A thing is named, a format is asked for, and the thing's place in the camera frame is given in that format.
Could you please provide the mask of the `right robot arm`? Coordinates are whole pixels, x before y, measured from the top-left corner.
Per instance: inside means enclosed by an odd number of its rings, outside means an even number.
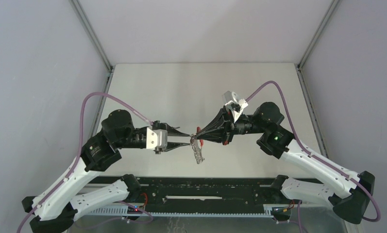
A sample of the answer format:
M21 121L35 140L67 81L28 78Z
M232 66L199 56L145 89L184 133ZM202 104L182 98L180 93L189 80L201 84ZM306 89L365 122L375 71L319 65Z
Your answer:
M298 181L279 175L271 185L270 198L276 203L286 199L303 200L326 206L341 219L359 224L372 201L375 176L343 168L307 145L280 124L284 115L273 102L261 104L252 115L235 115L229 106L195 135L196 139L228 145L235 135L261 134L257 145L267 155L305 170L320 183Z

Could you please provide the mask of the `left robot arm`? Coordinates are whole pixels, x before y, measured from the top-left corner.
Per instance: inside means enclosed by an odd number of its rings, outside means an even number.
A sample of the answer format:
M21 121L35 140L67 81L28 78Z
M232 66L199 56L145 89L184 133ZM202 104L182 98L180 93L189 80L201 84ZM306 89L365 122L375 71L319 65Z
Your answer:
M109 186L86 194L80 190L121 159L121 149L148 149L157 154L182 146L169 142L169 136L183 137L176 128L159 121L152 126L135 128L126 110L111 112L101 130L82 146L78 158L41 195L26 197L22 205L34 217L34 233L61 233L85 214L116 201L135 202L141 186L132 174L125 174Z

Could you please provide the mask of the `red handled keyring holder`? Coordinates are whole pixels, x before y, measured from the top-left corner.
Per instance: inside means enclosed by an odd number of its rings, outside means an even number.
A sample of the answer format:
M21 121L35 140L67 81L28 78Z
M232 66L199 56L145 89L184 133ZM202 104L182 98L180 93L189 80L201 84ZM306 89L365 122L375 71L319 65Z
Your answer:
M196 134L201 130L200 127L196 128L196 133L190 136L190 146L193 150L194 158L197 164L201 164L205 159L202 156L203 140L196 139Z

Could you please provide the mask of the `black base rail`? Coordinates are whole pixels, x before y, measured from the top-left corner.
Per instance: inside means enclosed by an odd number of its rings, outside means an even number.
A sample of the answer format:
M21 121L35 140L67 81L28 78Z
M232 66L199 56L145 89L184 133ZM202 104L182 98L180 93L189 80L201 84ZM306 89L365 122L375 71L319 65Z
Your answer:
M260 213L269 204L291 203L270 187L272 178L138 177L137 180L148 197L148 212Z

